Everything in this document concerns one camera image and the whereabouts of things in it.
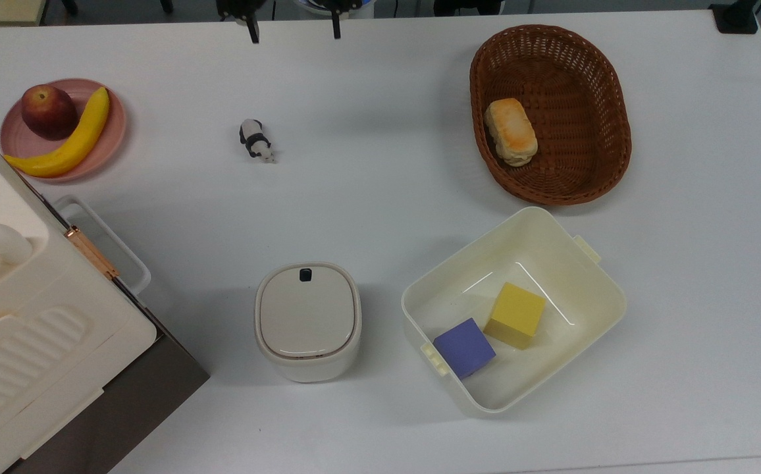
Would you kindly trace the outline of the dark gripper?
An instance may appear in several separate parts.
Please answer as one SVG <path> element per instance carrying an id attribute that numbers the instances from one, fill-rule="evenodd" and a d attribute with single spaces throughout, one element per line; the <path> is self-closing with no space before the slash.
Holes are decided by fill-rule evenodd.
<path id="1" fill-rule="evenodd" d="M 263 8 L 266 1 L 216 1 L 216 9 L 221 18 L 232 16 L 235 19 L 246 20 L 250 38 L 253 44 L 260 43 L 260 32 L 256 18 L 257 10 Z M 340 16 L 351 10 L 361 9 L 362 1 L 312 1 L 323 10 L 330 13 L 335 39 L 341 38 Z"/>

